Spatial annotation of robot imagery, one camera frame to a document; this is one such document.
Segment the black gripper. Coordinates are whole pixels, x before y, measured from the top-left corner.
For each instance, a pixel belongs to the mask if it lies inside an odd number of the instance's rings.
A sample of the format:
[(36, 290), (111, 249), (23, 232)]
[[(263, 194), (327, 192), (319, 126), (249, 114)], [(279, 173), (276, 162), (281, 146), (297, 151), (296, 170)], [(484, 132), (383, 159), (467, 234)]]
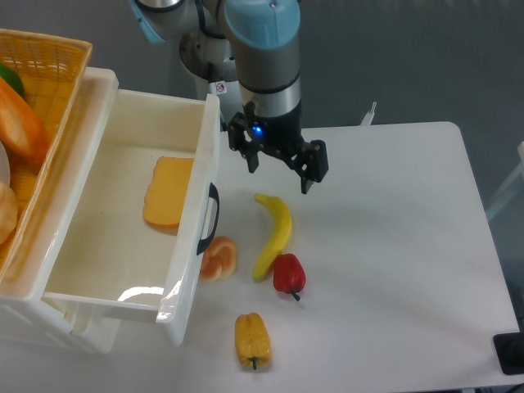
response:
[(322, 140), (306, 142), (301, 134), (301, 102), (284, 115), (257, 115), (253, 101), (237, 112), (227, 127), (228, 145), (246, 161), (250, 173), (259, 166), (262, 151), (286, 163), (300, 177), (300, 190), (307, 194), (314, 183), (321, 183), (328, 172), (328, 152)]

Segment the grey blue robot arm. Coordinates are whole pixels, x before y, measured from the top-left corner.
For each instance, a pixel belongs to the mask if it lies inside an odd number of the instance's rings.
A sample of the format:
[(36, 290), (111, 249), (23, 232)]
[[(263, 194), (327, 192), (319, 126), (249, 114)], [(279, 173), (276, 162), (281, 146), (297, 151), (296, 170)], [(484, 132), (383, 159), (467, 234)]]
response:
[(220, 100), (228, 145), (249, 172), (259, 153), (286, 164), (307, 193), (328, 171), (323, 141), (301, 134), (297, 1), (132, 1), (150, 43), (179, 38), (178, 57), (199, 97)]

